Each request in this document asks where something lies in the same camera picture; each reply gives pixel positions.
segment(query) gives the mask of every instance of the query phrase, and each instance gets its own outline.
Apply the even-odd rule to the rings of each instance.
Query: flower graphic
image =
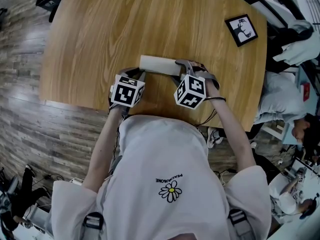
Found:
[[[182,190],[177,186],[177,182],[174,180],[172,183],[168,183],[165,187],[161,188],[159,195],[162,198],[166,198],[169,203],[176,201],[179,195],[182,193]]]

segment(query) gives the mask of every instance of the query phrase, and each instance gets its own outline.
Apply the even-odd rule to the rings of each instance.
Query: black wristband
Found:
[[[227,99],[225,97],[208,97],[204,99],[205,101],[209,101],[209,100],[223,100],[223,101],[227,101]]]

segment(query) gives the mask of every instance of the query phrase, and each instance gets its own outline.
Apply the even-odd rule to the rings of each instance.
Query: white tube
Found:
[[[141,55],[139,68],[145,71],[171,76],[179,76],[181,66],[175,63],[175,59]]]

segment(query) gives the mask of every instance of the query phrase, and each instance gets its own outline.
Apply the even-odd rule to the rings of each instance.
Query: wooden table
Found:
[[[248,14],[258,38],[237,47],[225,19]],[[267,53],[267,22],[243,0],[62,0],[51,26],[40,79],[40,98],[108,110],[108,95],[121,69],[141,55],[189,59],[215,74],[246,131],[257,111]],[[178,106],[168,76],[146,77],[131,114],[204,122],[212,106]],[[206,125],[221,126],[218,116]]]

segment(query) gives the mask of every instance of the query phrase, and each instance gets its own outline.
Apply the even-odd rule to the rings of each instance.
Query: framed picture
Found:
[[[225,20],[236,45],[242,46],[258,37],[247,14]]]

